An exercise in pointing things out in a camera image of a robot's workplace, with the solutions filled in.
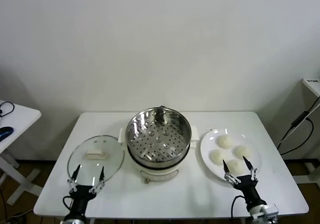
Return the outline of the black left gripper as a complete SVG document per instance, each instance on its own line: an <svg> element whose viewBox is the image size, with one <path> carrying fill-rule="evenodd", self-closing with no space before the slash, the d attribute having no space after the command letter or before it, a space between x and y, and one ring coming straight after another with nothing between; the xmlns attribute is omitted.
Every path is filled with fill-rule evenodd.
<svg viewBox="0 0 320 224"><path fill-rule="evenodd" d="M77 185L76 180L80 168L81 166L78 165L72 176L67 180L69 193L71 193L70 196L73 200L70 213L75 215L84 215L88 202L93 200L105 186L104 167L102 167L99 177L92 181L93 186Z"/></svg>

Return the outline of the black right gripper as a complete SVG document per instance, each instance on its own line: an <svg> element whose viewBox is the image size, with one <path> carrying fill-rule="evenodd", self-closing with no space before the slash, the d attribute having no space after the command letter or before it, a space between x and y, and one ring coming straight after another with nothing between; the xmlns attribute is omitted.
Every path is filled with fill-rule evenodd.
<svg viewBox="0 0 320 224"><path fill-rule="evenodd" d="M257 169L253 167L251 162L245 156L243 156L243 159L248 170L250 171L250 175L235 177L233 174L231 174L226 162L222 160L223 170L225 172L224 178L228 183L234 185L235 189L240 190L243 193L246 202L246 208L252 209L255 206L262 205L264 201L260 198L255 188L258 183L256 175Z"/></svg>

